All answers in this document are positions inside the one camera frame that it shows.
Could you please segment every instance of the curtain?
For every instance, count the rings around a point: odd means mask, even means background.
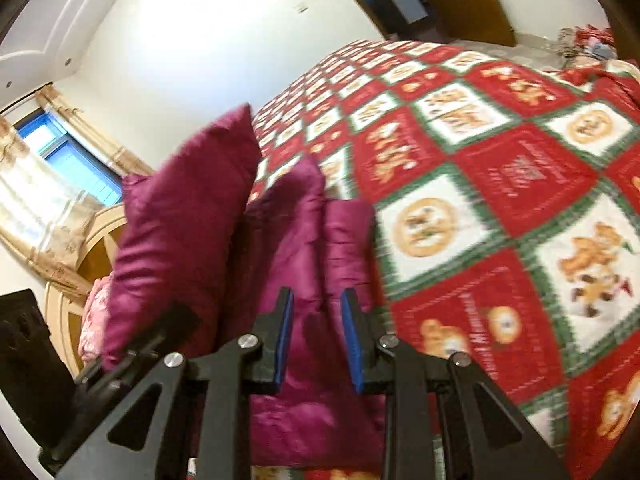
[[[129,150],[123,148],[115,139],[94,128],[82,114],[82,110],[73,108],[52,84],[36,92],[38,105],[48,114],[52,114],[74,138],[98,157],[108,168],[120,176],[129,173],[150,175],[154,170]]]
[[[102,204],[69,183],[0,116],[0,241],[72,299],[91,283],[76,272],[81,244]]]

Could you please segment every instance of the red blanket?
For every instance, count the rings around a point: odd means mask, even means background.
[[[357,41],[256,115],[252,197],[316,154],[331,193],[376,209],[388,328],[470,352],[582,480],[640,399],[639,123],[623,62]]]

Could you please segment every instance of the window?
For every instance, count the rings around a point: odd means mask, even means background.
[[[60,174],[105,206],[122,199],[120,177],[79,144],[54,118],[39,110],[15,125],[24,142]]]

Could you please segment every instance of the pink floral fabric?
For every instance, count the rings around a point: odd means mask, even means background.
[[[95,280],[94,288],[92,288],[91,293],[84,304],[82,332],[80,333],[78,355],[85,364],[100,357],[102,352],[104,328],[106,327],[107,320],[109,319],[107,303],[111,292],[112,278],[113,273],[106,278]]]

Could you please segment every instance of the blue gripper pad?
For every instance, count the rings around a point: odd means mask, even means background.
[[[340,304],[342,307],[342,326],[344,327],[344,339],[347,343],[347,359],[349,361],[349,370],[351,372],[351,382],[356,388],[356,392],[362,393],[363,389],[363,377],[362,377],[362,347],[360,346],[360,339],[356,331],[356,325],[353,319],[353,310],[355,306],[352,306],[349,297],[346,292],[342,293],[340,297]]]
[[[276,345],[276,377],[275,383],[279,390],[284,374],[287,371],[287,356],[289,355],[289,344],[291,342],[291,331],[293,327],[293,292],[290,288],[282,290],[278,302],[284,301],[284,314],[282,325],[278,333],[278,343]]]

